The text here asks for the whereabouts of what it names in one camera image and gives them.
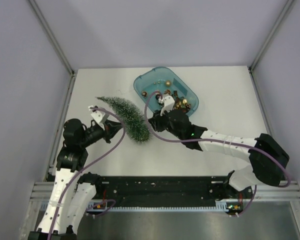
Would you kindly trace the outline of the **small green christmas tree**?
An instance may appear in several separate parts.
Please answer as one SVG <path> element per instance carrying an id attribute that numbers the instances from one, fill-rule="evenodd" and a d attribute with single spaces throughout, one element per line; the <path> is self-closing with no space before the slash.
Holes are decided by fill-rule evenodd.
<path id="1" fill-rule="evenodd" d="M 141 145 L 152 138 L 142 111 L 130 100 L 122 97 L 99 96 L 98 100 L 108 104 L 113 112 L 123 120 L 128 137 Z"/>

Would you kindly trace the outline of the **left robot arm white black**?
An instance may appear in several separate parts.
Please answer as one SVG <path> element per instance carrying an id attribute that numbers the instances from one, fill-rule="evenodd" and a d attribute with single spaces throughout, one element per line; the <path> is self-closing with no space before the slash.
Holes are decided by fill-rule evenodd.
<path id="1" fill-rule="evenodd" d="M 92 114 L 90 127 L 72 118 L 63 125 L 63 146 L 57 156 L 53 189 L 44 216 L 30 240 L 75 240 L 80 222 L 93 198 L 104 191 L 100 176 L 85 173 L 87 147 L 99 140 L 110 143 L 124 129 L 121 120 L 109 120 L 99 111 Z"/>

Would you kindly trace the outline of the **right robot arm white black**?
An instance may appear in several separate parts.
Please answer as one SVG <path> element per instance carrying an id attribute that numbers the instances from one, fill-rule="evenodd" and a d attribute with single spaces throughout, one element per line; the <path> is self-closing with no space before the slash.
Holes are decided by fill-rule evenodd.
<path id="1" fill-rule="evenodd" d="M 286 172 L 289 155 L 267 133 L 255 138 L 224 135 L 189 120 L 181 110 L 160 113 L 155 111 L 148 124 L 155 132 L 167 131 L 175 136 L 176 142 L 191 150 L 214 152 L 247 162 L 247 166 L 232 170 L 223 183 L 223 192 L 229 198 L 235 198 L 242 190 L 254 185 L 265 184 L 282 187 L 281 181 L 291 178 Z"/>

